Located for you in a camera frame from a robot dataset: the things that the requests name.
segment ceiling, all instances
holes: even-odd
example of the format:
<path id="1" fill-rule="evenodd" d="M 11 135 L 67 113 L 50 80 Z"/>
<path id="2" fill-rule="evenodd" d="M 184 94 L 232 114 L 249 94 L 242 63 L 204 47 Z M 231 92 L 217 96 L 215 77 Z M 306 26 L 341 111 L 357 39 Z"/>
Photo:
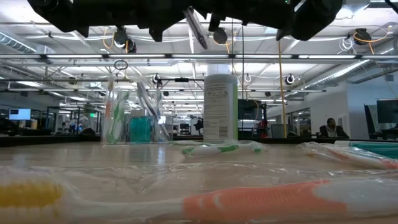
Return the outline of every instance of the ceiling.
<path id="1" fill-rule="evenodd" d="M 198 15 L 205 30 L 208 28 L 207 19 Z M 374 43 L 374 48 L 391 40 L 398 34 L 398 25 L 390 28 L 386 27 L 389 22 L 395 24 L 398 21 L 398 15 L 392 9 L 365 9 L 357 12 L 353 16 L 338 18 L 330 26 L 323 29 L 311 40 L 297 41 L 291 37 L 286 37 L 281 40 L 281 49 L 283 54 L 353 54 L 351 50 L 342 50 L 341 42 L 347 36 L 347 33 L 353 33 L 355 28 L 367 28 L 373 39 L 379 39 L 389 32 L 389 35 L 382 41 Z M 207 33 L 209 49 L 203 50 L 198 42 L 190 37 L 189 26 L 185 21 L 180 21 L 178 24 L 170 27 L 164 32 L 164 41 L 161 43 L 153 42 L 147 29 L 138 29 L 137 26 L 126 26 L 127 33 L 130 38 L 137 45 L 138 54 L 277 54 L 278 43 L 275 41 L 275 29 L 269 27 L 249 24 L 247 27 L 242 27 L 240 21 L 227 18 L 221 25 L 229 35 L 229 45 L 218 45 L 212 39 L 212 33 Z M 123 50 L 113 45 L 111 48 L 104 46 L 104 41 L 107 45 L 112 43 L 112 33 L 116 31 L 115 27 L 91 27 L 90 36 L 85 39 L 76 32 L 63 33 L 57 28 L 49 24 L 45 19 L 37 15 L 25 0 L 2 0 L 0 8 L 0 31 L 12 34 L 13 37 L 23 41 L 26 45 L 37 46 L 45 45 L 56 52 L 56 54 L 124 54 Z M 353 48 L 357 54 L 371 54 L 369 46 L 354 45 Z M 20 52 L 5 46 L 0 45 L 0 54 L 20 54 Z M 34 74 L 43 75 L 45 71 L 44 64 L 38 64 L 34 60 L 8 60 L 9 63 L 23 67 Z M 109 75 L 107 67 L 111 67 L 112 63 L 99 60 L 55 60 L 55 64 L 48 68 L 47 74 L 52 74 L 51 78 L 106 78 Z M 128 62 L 131 66 L 122 73 L 122 76 L 127 76 L 129 79 L 136 81 L 145 78 L 149 88 L 154 74 L 159 74 L 162 78 L 204 78 L 206 76 L 207 65 L 214 63 L 208 60 L 192 60 L 178 61 L 173 65 L 158 66 L 160 63 L 167 64 L 170 60 L 167 59 L 153 59 L 149 64 L 146 59 L 130 59 Z M 71 66 L 73 63 L 81 63 L 82 66 Z M 278 63 L 264 63 L 262 61 L 250 61 L 249 63 L 238 63 L 232 61 L 223 61 L 228 63 L 230 70 L 235 75 L 244 74 L 251 76 L 252 81 L 244 83 L 246 88 L 250 89 L 275 89 L 280 88 L 279 85 L 279 64 Z M 341 62 L 310 62 L 310 63 L 284 63 L 282 62 L 282 75 L 287 76 L 293 74 L 296 82 L 309 82 L 322 73 L 338 66 Z M 87 85 L 78 83 L 79 88 L 87 88 Z M 122 87 L 132 86 L 129 83 L 118 83 Z M 170 82 L 167 88 L 198 88 L 194 83 L 175 83 Z M 68 83 L 59 83 L 62 88 L 76 88 L 76 86 L 68 85 Z M 202 92 L 195 92 L 195 97 L 203 98 Z M 253 98 L 266 99 L 264 93 L 252 93 Z M 193 98 L 193 93 L 185 92 L 170 92 L 168 98 Z"/>

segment yellow toothbrush bristles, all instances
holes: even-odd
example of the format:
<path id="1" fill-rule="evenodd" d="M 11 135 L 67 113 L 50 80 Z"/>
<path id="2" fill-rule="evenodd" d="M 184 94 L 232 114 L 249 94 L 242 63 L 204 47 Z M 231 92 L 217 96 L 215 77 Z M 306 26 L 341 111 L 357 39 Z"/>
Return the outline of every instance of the yellow toothbrush bristles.
<path id="1" fill-rule="evenodd" d="M 63 194 L 63 187 L 49 180 L 0 185 L 0 208 L 44 208 L 55 205 Z"/>

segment wooden table surface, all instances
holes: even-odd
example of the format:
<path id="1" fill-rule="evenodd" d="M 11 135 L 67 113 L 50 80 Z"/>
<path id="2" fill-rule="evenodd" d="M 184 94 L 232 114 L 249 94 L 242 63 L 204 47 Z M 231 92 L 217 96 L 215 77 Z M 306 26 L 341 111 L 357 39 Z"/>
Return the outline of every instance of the wooden table surface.
<path id="1" fill-rule="evenodd" d="M 308 157 L 291 145 L 270 145 L 261 154 L 238 151 L 185 158 L 178 146 L 48 144 L 0 148 L 0 166 L 50 171 L 76 187 L 83 199 L 99 202 L 147 202 L 230 187 L 272 187 L 320 179 L 388 175 L 383 170 L 366 171 L 360 166 Z M 375 222 L 397 223 L 398 219 L 322 223 Z"/>

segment toothbrush handle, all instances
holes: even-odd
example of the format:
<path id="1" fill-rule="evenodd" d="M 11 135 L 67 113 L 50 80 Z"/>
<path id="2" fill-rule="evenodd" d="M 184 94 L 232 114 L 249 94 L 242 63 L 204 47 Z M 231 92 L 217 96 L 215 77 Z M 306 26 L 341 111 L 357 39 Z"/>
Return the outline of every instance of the toothbrush handle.
<path id="1" fill-rule="evenodd" d="M 235 188 L 188 197 L 183 202 L 184 217 L 217 222 L 261 218 L 346 213 L 346 204 L 318 198 L 313 189 L 328 180 L 268 188 Z"/>

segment yellow pole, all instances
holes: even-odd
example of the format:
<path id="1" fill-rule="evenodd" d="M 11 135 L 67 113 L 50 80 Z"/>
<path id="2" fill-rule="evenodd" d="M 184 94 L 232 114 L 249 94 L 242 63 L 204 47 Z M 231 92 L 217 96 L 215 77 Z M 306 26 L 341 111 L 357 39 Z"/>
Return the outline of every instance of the yellow pole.
<path id="1" fill-rule="evenodd" d="M 280 41 L 278 41 L 278 49 L 279 49 L 279 81 L 280 81 L 280 95 L 282 96 L 282 112 L 284 119 L 284 138 L 287 138 L 286 132 L 286 115 L 285 115 L 285 95 L 284 95 L 284 86 L 282 84 L 282 51 L 280 49 Z"/>

